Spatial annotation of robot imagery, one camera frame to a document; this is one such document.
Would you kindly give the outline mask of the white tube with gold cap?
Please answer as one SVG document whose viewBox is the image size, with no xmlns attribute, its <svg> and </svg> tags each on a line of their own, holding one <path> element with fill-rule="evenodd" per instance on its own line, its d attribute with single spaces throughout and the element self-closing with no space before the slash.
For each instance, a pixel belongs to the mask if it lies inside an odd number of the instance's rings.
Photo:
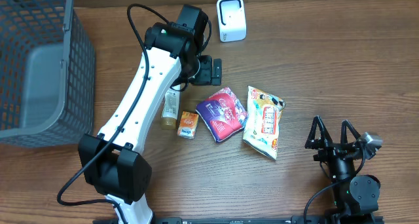
<svg viewBox="0 0 419 224">
<path fill-rule="evenodd" d="M 167 90 L 164 96 L 164 106 L 161 116 L 163 130 L 175 130 L 179 113 L 180 85 Z"/>
</svg>

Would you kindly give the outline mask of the red purple pad pack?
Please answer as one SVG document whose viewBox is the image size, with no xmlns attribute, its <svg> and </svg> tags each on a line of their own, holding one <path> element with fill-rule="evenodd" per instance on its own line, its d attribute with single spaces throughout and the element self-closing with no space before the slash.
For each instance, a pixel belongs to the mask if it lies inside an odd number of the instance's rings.
<svg viewBox="0 0 419 224">
<path fill-rule="evenodd" d="M 245 128 L 248 113 L 235 93 L 225 87 L 200 102 L 196 112 L 202 117 L 214 140 L 221 143 Z"/>
</svg>

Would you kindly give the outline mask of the orange small box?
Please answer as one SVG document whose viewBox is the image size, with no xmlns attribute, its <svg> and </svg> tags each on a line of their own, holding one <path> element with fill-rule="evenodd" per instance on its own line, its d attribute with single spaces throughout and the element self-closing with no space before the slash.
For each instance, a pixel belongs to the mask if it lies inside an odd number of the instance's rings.
<svg viewBox="0 0 419 224">
<path fill-rule="evenodd" d="M 179 122 L 177 135 L 182 138 L 194 139 L 198 125 L 199 115 L 184 111 Z"/>
</svg>

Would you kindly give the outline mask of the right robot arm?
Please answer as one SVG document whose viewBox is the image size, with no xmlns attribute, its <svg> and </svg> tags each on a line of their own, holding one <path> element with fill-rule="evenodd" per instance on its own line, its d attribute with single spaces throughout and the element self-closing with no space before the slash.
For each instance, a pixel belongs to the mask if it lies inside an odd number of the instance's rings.
<svg viewBox="0 0 419 224">
<path fill-rule="evenodd" d="M 320 116 L 314 117 L 305 148 L 316 150 L 313 159 L 319 163 L 330 185 L 315 193 L 304 207 L 303 223 L 383 223 L 375 217 L 380 196 L 380 181 L 372 175 L 361 175 L 367 160 L 382 147 L 378 134 L 360 134 L 348 120 L 342 121 L 340 141 L 335 143 Z M 311 203 L 331 190 L 335 208 L 321 216 L 309 217 Z"/>
</svg>

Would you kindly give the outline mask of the yellow snack bag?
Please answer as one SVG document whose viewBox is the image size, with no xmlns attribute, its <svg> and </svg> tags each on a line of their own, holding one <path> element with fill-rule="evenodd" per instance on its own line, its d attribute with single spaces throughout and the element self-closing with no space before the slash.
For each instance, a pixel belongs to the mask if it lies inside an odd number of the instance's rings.
<svg viewBox="0 0 419 224">
<path fill-rule="evenodd" d="M 243 140 L 256 151 L 276 160 L 280 120 L 286 102 L 273 94 L 248 86 L 248 119 Z"/>
</svg>

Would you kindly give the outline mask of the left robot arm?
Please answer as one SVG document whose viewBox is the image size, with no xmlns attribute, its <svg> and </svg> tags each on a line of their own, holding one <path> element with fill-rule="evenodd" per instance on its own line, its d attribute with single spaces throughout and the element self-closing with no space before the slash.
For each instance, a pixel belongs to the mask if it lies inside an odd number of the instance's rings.
<svg viewBox="0 0 419 224">
<path fill-rule="evenodd" d="M 221 85 L 221 61 L 202 52 L 211 37 L 208 15 L 184 5 L 175 22 L 163 18 L 140 37 L 142 57 L 127 92 L 97 135 L 85 134 L 78 152 L 86 182 L 117 213 L 112 223 L 153 223 L 145 192 L 152 168 L 142 157 L 151 123 L 167 91 L 190 84 Z"/>
</svg>

